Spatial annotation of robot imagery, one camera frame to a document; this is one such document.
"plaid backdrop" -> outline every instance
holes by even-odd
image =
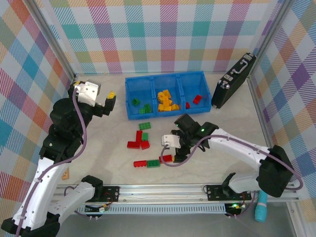
[[[277,0],[37,2],[75,71],[93,74],[226,71],[255,48]]]
[[[0,0],[0,223],[29,189],[52,104],[69,84],[23,1]]]
[[[302,205],[316,233],[315,0],[296,0],[253,81],[273,142],[303,176]]]

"blue bin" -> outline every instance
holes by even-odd
[[[168,89],[173,104],[179,105],[180,110],[158,112],[157,94]],[[125,79],[126,110],[129,120],[149,119],[154,117],[178,116],[184,113],[205,113],[211,110],[211,94],[203,72],[172,73]],[[194,98],[200,95],[202,99],[198,105]],[[140,100],[140,105],[134,106],[134,98]],[[139,109],[150,104],[153,112],[139,114]]]

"white table surface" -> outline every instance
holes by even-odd
[[[224,151],[197,150],[183,166],[159,168],[134,168],[136,160],[158,159],[162,146],[160,138],[176,129],[174,121],[178,118],[150,118],[145,120],[127,119],[125,107],[125,78],[151,74],[116,74],[85,76],[78,80],[93,79],[102,84],[97,102],[104,104],[108,93],[117,95],[115,108],[110,116],[94,117],[87,128],[88,141],[83,154],[70,165],[70,178],[60,184],[77,184],[86,175],[102,179],[105,184],[187,184],[221,183],[231,172],[246,173],[252,168]],[[223,74],[205,74],[211,94]],[[221,108],[212,108],[209,113],[195,114],[192,118],[202,125],[209,121],[228,133],[258,145],[265,145],[257,113],[247,82]],[[138,124],[150,122],[149,142],[146,150],[128,149],[128,141],[134,141]],[[166,151],[165,155],[175,152]]]

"red lego brick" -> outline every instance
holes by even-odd
[[[163,156],[164,162],[172,162],[172,155]]]
[[[197,96],[194,98],[193,103],[195,103],[196,105],[198,105],[199,102],[201,101],[201,99],[202,99],[202,96],[197,95]]]
[[[148,141],[143,141],[140,143],[140,146],[142,147],[142,150],[147,149],[150,147],[149,142]]]
[[[136,132],[136,142],[141,142],[142,141],[142,134],[143,134],[143,131],[137,131]]]
[[[140,143],[139,142],[127,142],[127,148],[130,149],[139,149]]]
[[[146,160],[134,161],[134,167],[143,167],[143,166],[147,166]]]

